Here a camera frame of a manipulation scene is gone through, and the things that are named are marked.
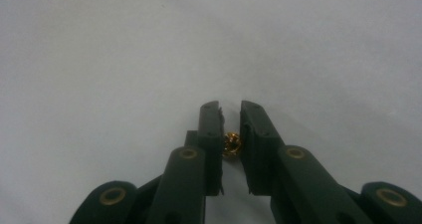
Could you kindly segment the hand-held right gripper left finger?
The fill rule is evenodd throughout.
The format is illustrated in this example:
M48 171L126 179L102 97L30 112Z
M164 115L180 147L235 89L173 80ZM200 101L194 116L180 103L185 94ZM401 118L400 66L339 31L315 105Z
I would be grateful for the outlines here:
M198 128L187 131L185 144L205 152L206 195L219 195L222 192L224 117L218 101L200 107Z

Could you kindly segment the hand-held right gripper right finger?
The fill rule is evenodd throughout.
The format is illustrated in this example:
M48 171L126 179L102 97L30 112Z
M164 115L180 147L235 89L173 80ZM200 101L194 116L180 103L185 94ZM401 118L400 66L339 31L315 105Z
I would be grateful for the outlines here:
M241 102L240 137L243 144L240 157L249 192L271 196L274 159L284 142L262 106Z

